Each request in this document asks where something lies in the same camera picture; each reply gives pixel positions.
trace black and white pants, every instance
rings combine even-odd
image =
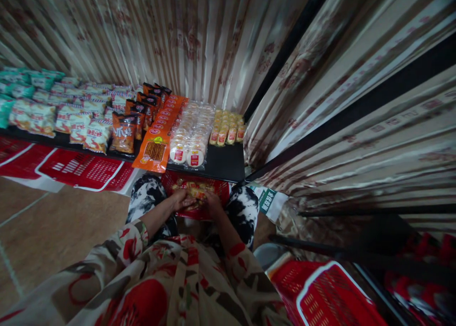
[[[164,199],[166,199],[166,192],[160,179],[151,173],[143,174],[133,185],[126,223],[143,216]],[[248,187],[240,187],[231,191],[225,212],[242,242],[252,250],[258,218],[258,198],[255,193]],[[158,232],[153,235],[150,243],[178,234],[176,217],[171,215]],[[223,255],[223,248],[215,225],[209,228],[203,243],[213,247],[219,256]]]

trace black shelf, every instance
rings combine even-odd
[[[57,147],[77,152],[100,156],[104,158],[111,158],[125,162],[133,162],[134,157],[129,157],[124,154],[107,151],[107,154],[94,153],[89,150],[83,149],[82,145],[70,144],[70,136],[68,134],[56,132],[56,136],[51,139],[46,136],[30,134],[15,126],[9,126],[7,129],[0,129],[0,135],[11,137],[14,139],[25,140],[28,142],[39,143],[49,147]],[[141,142],[136,141],[135,155],[139,153]],[[244,150],[240,143],[234,146],[215,147],[209,145],[206,165],[204,170],[187,170],[182,165],[169,163],[167,168],[169,170],[191,173],[199,177],[208,177],[216,180],[228,181],[237,183],[244,180]]]

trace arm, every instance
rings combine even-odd
[[[96,245],[83,261],[41,283],[0,317],[0,324],[24,318],[39,320],[40,324],[66,324],[146,249],[149,235],[157,232],[174,211],[192,203],[185,190],[176,191],[102,245]]]
[[[233,289],[255,325],[291,325],[282,299],[252,252],[241,241],[217,195],[207,192],[209,211],[227,256]]]

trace person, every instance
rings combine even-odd
[[[146,173],[132,188],[126,225],[87,257],[51,276],[0,318],[0,325],[290,325],[285,306],[250,251],[258,199],[236,188],[202,243],[179,235],[174,212],[194,203],[166,197]]]

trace basket handle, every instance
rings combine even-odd
[[[15,159],[17,159],[18,157],[20,157],[22,154],[28,152],[35,144],[34,143],[31,143],[27,148],[21,150],[19,153],[17,153],[16,155],[14,155],[13,157],[9,158],[8,160],[0,163],[0,167],[10,163],[11,161],[14,161]]]
[[[80,189],[84,189],[86,191],[92,191],[92,192],[101,192],[103,191],[106,186],[108,186],[108,184],[111,182],[112,179],[115,178],[115,176],[117,175],[117,173],[119,173],[120,169],[122,168],[122,166],[124,165],[125,161],[122,161],[119,165],[119,167],[115,170],[115,172],[113,173],[113,175],[111,175],[111,177],[109,179],[106,180],[106,182],[104,183],[103,187],[102,188],[91,188],[91,187],[82,187],[82,186],[78,186],[78,185],[74,185],[73,187],[76,187],[76,188],[80,188]]]
[[[41,166],[45,164],[45,162],[51,157],[52,154],[54,154],[54,153],[56,152],[56,150],[57,150],[57,148],[54,148],[53,150],[51,150],[51,151],[49,152],[49,154],[47,154],[46,157],[43,159],[43,161],[41,161],[40,164],[39,164],[38,166],[36,166],[36,168],[35,168],[35,173],[36,173],[36,174],[41,175],[42,177],[46,177],[46,178],[48,178],[48,179],[57,181],[57,180],[55,180],[54,178],[50,177],[49,175],[44,174],[44,173],[41,173],[41,172],[39,171],[39,169],[41,168]]]

